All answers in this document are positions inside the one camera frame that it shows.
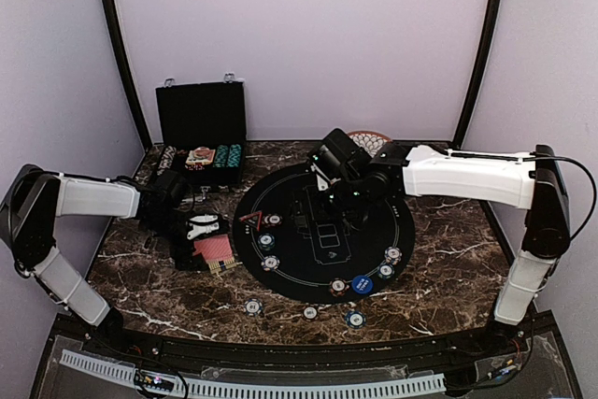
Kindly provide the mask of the red playing card deck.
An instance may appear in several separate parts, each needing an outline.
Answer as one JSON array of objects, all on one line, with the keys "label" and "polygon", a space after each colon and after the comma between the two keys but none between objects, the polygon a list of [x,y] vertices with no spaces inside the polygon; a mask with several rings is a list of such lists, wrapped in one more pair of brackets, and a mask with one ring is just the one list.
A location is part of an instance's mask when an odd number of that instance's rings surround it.
[{"label": "red playing card deck", "polygon": [[201,255],[211,274],[217,274],[236,265],[235,256],[226,234],[214,235],[193,242],[194,255]]}]

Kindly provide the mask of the red triangular all-in button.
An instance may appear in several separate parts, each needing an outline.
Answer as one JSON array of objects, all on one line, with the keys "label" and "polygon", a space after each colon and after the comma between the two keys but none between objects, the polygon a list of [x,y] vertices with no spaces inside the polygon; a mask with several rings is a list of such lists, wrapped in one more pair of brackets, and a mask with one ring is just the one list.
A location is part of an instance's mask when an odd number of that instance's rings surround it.
[{"label": "red triangular all-in button", "polygon": [[263,220],[262,211],[252,212],[252,213],[249,213],[249,214],[244,215],[239,218],[240,222],[246,224],[247,226],[250,226],[251,228],[255,229],[256,231],[260,230],[261,225],[262,225],[262,220]]}]

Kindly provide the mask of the blue white chip stack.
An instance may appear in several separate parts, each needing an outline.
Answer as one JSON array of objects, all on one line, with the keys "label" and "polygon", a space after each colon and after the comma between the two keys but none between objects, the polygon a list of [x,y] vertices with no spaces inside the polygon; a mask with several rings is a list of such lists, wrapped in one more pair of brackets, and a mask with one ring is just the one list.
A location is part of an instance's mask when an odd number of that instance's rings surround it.
[{"label": "blue white chip stack", "polygon": [[255,317],[259,316],[263,312],[263,305],[258,299],[250,298],[244,304],[244,309],[248,316]]}]

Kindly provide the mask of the blue small blind button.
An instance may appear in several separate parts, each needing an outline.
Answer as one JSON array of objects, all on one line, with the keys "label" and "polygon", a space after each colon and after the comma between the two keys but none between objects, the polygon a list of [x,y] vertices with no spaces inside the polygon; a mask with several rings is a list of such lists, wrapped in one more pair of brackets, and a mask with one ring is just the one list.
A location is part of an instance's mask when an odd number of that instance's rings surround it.
[{"label": "blue small blind button", "polygon": [[359,275],[351,281],[351,288],[358,294],[367,295],[373,290],[374,281],[366,275]]}]

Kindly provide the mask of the brown white chip stack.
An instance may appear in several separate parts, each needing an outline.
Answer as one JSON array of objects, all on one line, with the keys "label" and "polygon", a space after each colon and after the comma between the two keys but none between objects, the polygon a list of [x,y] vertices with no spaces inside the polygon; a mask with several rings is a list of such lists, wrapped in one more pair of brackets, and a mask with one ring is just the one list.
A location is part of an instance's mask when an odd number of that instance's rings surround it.
[{"label": "brown white chip stack", "polygon": [[318,310],[313,307],[313,306],[307,306],[304,310],[303,310],[303,316],[306,320],[315,320],[318,317]]}]

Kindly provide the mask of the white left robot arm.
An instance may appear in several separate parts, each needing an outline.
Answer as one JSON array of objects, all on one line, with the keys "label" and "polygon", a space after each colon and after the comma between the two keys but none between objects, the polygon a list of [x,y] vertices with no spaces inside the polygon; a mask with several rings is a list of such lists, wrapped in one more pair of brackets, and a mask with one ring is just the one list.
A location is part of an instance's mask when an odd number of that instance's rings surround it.
[{"label": "white left robot arm", "polygon": [[1,239],[20,276],[34,277],[60,305],[97,328],[94,340],[100,348],[122,358],[132,349],[131,336],[121,329],[122,314],[60,252],[55,222],[64,216],[138,220],[169,242],[177,269],[198,270],[206,262],[196,242],[227,233],[228,223],[216,212],[181,209],[190,188],[172,170],[142,185],[126,176],[93,178],[26,164],[1,202]]}]

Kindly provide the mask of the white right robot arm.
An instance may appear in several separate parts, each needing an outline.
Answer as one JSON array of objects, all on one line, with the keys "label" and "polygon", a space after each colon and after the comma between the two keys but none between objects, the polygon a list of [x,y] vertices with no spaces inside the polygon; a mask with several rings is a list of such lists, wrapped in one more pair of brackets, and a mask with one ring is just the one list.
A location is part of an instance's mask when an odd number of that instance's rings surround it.
[{"label": "white right robot arm", "polygon": [[568,194],[551,147],[533,152],[479,153],[385,143],[370,155],[339,128],[308,154],[308,166],[327,214],[364,221],[391,196],[440,195],[501,203],[526,212],[525,234],[498,294],[493,321],[477,348],[499,354],[550,270],[571,244]]}]

